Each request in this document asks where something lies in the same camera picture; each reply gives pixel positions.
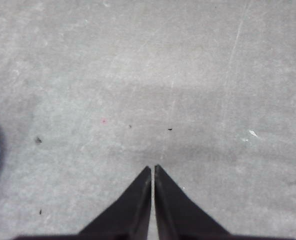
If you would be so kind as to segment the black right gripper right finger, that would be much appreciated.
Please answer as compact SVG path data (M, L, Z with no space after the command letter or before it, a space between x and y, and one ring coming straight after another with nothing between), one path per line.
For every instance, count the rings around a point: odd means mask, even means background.
M232 235L196 205L161 167L154 167L154 202L160 240L219 240Z

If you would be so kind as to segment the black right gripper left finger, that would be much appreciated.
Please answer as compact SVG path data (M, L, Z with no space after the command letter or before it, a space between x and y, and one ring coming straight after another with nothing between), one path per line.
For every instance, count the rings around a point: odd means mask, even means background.
M152 173L146 166L121 196L78 235L89 240L146 240L152 205Z

